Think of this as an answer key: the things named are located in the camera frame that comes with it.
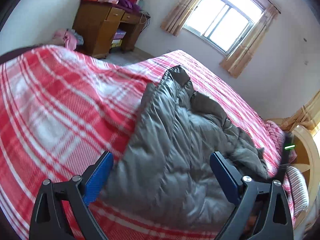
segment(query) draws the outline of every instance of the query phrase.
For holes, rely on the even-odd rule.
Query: wooden headboard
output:
[[[292,134],[294,135],[295,150],[298,155],[292,166],[299,169],[303,174],[309,194],[309,207],[298,215],[294,226],[294,228],[297,228],[310,212],[318,194],[320,185],[320,156],[316,143],[306,128],[297,125]]]

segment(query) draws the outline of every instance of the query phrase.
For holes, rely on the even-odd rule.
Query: gray puffer jacket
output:
[[[182,67],[169,69],[158,86],[147,86],[135,132],[101,198],[171,228],[220,229],[234,205],[210,168],[214,151],[244,175],[268,177],[263,149],[216,101],[194,91]]]

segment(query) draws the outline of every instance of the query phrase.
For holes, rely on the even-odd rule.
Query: floor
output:
[[[144,61],[148,59],[148,57],[145,57],[141,55],[140,53],[136,51],[130,51],[130,52],[111,52],[106,59],[103,59],[103,61],[118,65],[118,66],[126,66],[135,64],[141,61]]]

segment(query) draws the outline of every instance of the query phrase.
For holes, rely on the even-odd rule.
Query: blue gripper pad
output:
[[[91,202],[94,202],[97,199],[100,190],[107,182],[110,171],[113,167],[112,153],[108,152],[105,157],[101,156],[93,166],[95,169],[84,187],[83,200],[87,206],[89,206]]]
[[[227,161],[219,152],[211,154],[210,167],[216,176],[217,181],[219,182],[227,200],[230,203],[238,206],[240,204],[239,188],[233,178],[233,174],[237,175],[239,173],[238,170],[234,166],[231,166],[229,163],[227,163]]]

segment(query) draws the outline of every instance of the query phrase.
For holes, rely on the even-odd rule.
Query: metal screw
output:
[[[278,187],[281,186],[281,182],[277,179],[273,181],[273,184],[275,184]]]
[[[244,176],[242,179],[245,182],[251,182],[252,181],[251,177],[249,177],[249,176]]]
[[[50,180],[49,180],[49,179],[45,179],[45,180],[42,182],[42,184],[45,185],[45,186],[47,186],[49,183],[50,183]]]
[[[77,182],[77,181],[79,181],[80,179],[81,179],[81,177],[80,177],[79,175],[75,175],[75,176],[72,177],[72,180],[73,180],[74,182]]]

